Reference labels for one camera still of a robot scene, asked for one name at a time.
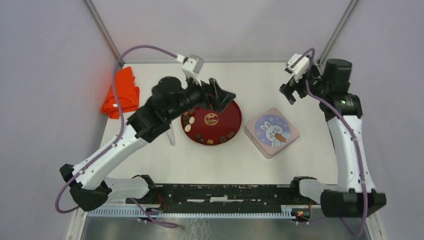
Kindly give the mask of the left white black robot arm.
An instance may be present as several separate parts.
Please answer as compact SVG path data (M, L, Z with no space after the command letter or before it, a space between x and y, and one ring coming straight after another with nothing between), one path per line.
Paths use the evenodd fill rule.
M140 199L145 204L157 198L155 183L147 174L132 178L108 175L130 155L170 130L173 120L196 107L223 111L236 94L222 89L214 78L208 83L187 79L187 87L173 76L158 81L151 97L128 119L123 130L107 146L80 164L65 164L60 173L69 184L69 192L79 208L93 211L112 200Z

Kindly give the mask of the pink tin box with dividers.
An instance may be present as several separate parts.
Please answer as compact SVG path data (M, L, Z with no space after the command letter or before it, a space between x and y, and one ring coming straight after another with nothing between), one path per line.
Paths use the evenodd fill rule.
M277 133L270 139L266 136L257 135L256 133L253 134L247 129L244 130L244 133L266 159L273 158L293 144L300 136L298 131Z

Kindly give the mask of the silver tin lid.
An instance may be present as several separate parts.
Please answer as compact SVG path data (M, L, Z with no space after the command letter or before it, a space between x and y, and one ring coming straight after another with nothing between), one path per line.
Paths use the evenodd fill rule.
M298 131L292 123L275 107L251 119L244 130L269 140L276 134Z

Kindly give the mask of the silver serving tongs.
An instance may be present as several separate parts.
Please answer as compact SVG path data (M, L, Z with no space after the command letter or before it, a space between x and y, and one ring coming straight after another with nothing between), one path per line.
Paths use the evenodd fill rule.
M174 134L174 130L173 130L173 124L170 123L169 124L169 129L165 132L166 136L169 140L169 144L174 147L176 145L176 139L175 139L175 134Z

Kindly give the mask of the red round plate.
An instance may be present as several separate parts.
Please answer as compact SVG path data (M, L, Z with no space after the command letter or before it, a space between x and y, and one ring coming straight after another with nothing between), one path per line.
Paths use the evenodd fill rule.
M184 128L189 124L190 117L194 117L195 122L191 124L190 132L185 132ZM197 107L185 112L180 117L180 123L184 134L190 140L204 146L216 146L222 144L219 142L220 137L227 137L231 131L235 132L235 135L238 133L242 124L242 112L235 101L222 112ZM209 139L214 143L207 144Z

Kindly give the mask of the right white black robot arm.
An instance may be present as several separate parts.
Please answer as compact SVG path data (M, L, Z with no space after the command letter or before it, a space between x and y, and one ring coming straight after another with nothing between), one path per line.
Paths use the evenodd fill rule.
M321 206L328 218L369 217L386 205L387 198L377 192L367 166L361 101L349 92L351 62L332 58L320 72L308 57L295 54L285 71L290 79L280 87L280 92L290 104L296 101L294 93L300 98L309 96L319 101L337 161L335 185L314 177L295 177L288 191L289 199L302 204L309 198Z

